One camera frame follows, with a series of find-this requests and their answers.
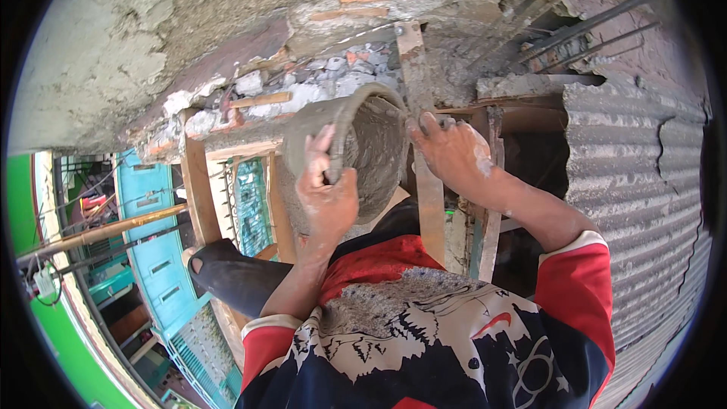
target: metal fence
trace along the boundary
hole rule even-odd
[[[273,242],[261,158],[240,163],[234,188],[240,252],[255,256]]]
[[[213,409],[232,409],[242,388],[242,373],[208,304],[171,341],[169,357]]]

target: hand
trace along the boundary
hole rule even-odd
[[[338,245],[359,214],[359,190],[356,188],[356,169],[345,168],[335,185],[323,184],[323,171],[331,159],[326,153],[331,147],[335,125],[324,125],[313,138],[305,138],[305,170],[298,179],[296,191],[310,223],[311,239]]]
[[[485,138],[470,124],[452,118],[440,127],[431,112],[423,113],[420,123],[426,134],[413,117],[406,120],[406,130],[432,173],[458,195],[490,208],[486,194],[492,191],[488,185],[498,168],[492,164]]]

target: rubble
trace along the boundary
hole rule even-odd
[[[343,67],[346,64],[346,59],[343,57],[332,57],[331,59],[328,59],[328,62],[326,63],[325,68],[336,71]]]
[[[395,45],[370,42],[341,50],[328,59],[299,59],[279,64],[269,68],[269,75],[268,70],[258,69],[228,80],[227,85],[223,82],[224,78],[215,77],[196,92],[175,92],[168,96],[164,104],[169,117],[168,126],[150,140],[142,153],[145,157],[153,154],[150,160],[171,160],[179,151],[179,136],[182,133],[192,139],[209,141],[210,136],[232,136],[229,133],[237,131],[240,134],[236,138],[215,139],[234,139],[246,143],[267,139],[270,135],[277,136],[289,116],[308,103],[349,96],[359,87],[374,81],[404,96],[401,68],[398,60],[392,62],[396,54]],[[225,95],[229,95],[226,93],[229,87],[233,87],[233,92],[231,97],[225,99]],[[223,105],[226,101],[239,98],[278,93],[290,93],[290,100],[232,109]],[[182,127],[177,114],[191,106],[203,109]]]
[[[262,72],[256,69],[253,72],[246,74],[243,77],[239,77],[235,81],[235,92],[238,95],[252,96],[262,93],[262,84],[268,80],[268,72]]]

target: corrugated metal sheet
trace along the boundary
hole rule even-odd
[[[595,407],[615,407],[691,318],[711,241],[701,231],[703,108],[609,74],[570,84],[566,201],[601,229],[612,255],[616,369]]]

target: green wall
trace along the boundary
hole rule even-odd
[[[39,242],[33,209],[31,156],[7,159],[7,199],[10,233],[16,255]],[[91,352],[81,341],[61,304],[44,306],[32,300],[31,310],[45,331],[51,350],[68,380],[88,404],[97,401],[106,409],[133,408],[134,405],[106,377]]]
[[[9,157],[7,168],[7,205],[10,234],[15,256],[30,250],[39,238],[33,213],[31,157]]]

